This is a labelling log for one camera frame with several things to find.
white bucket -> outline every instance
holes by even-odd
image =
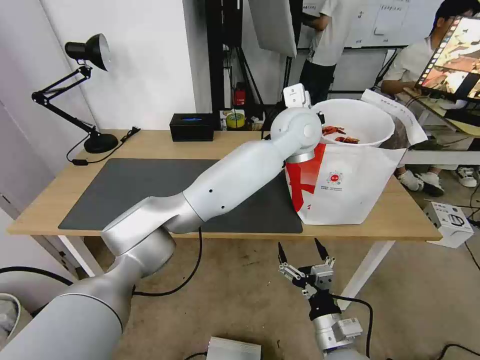
[[[23,308],[20,304],[20,301],[13,295],[8,293],[0,293],[0,300],[10,300],[16,304],[18,309],[18,315],[16,317],[15,325],[11,330],[10,335],[6,338],[6,343],[3,344],[4,346],[7,345],[12,339],[21,331],[24,327],[26,327],[29,322],[32,321],[32,316],[29,314],[27,310]]]
[[[312,110],[322,112],[325,127],[344,128],[345,135],[338,132],[322,137],[323,144],[341,144],[345,146],[370,146],[378,148],[395,131],[392,117],[385,111],[364,101],[352,99],[331,99],[317,103]],[[335,141],[337,137],[359,139],[358,144]]]

table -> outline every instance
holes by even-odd
[[[403,93],[397,95],[397,98],[403,102],[420,96],[420,94],[410,88],[404,88]],[[457,142],[455,144],[458,148],[466,149],[471,144],[474,138],[480,138],[480,126],[473,126],[463,122],[455,121],[445,117],[446,110],[440,107],[438,103],[428,97],[421,97],[414,100],[414,103],[420,104],[423,111],[418,117],[418,122],[421,126],[424,125],[426,119],[430,114],[440,119],[445,127],[441,133],[443,137],[448,135],[448,142]],[[442,151],[427,151],[427,150],[409,150],[400,162],[408,165],[431,165],[443,164],[458,166],[459,164],[480,165],[480,151],[466,151],[466,150],[442,150]]]
[[[106,130],[118,138],[126,130]],[[173,142],[169,131],[142,130],[112,158],[136,159],[221,159],[246,141],[259,140],[252,131],[217,131],[212,142]],[[81,152],[77,158],[94,161],[101,154]],[[83,236],[100,236],[95,230],[65,230],[58,226],[102,169],[105,162],[88,166],[69,164],[35,201],[8,228],[10,234],[58,236],[89,276],[103,273],[85,246]],[[196,238],[196,233],[173,234],[175,238]],[[361,225],[303,225],[300,234],[277,233],[204,233],[204,238],[271,239],[300,241],[318,238],[333,240],[374,240],[375,243],[346,286],[342,296],[355,297],[395,241],[438,241],[440,233],[395,177],[388,182],[372,212]],[[348,302],[340,307],[346,309]]]

lamp base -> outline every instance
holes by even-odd
[[[100,154],[115,149],[118,144],[119,140],[114,135],[95,131],[90,134],[83,147],[87,153]]]

red fire extinguisher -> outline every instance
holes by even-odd
[[[247,92],[245,91],[245,86],[241,82],[236,84],[235,91],[233,92],[233,104],[245,105],[245,99],[247,97]]]

gray desk mat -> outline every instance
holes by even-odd
[[[102,230],[118,215],[148,196],[167,197],[182,192],[215,162],[200,159],[110,159],[58,228]],[[303,228],[282,172],[229,213],[210,219],[202,230],[210,233],[299,234]]]

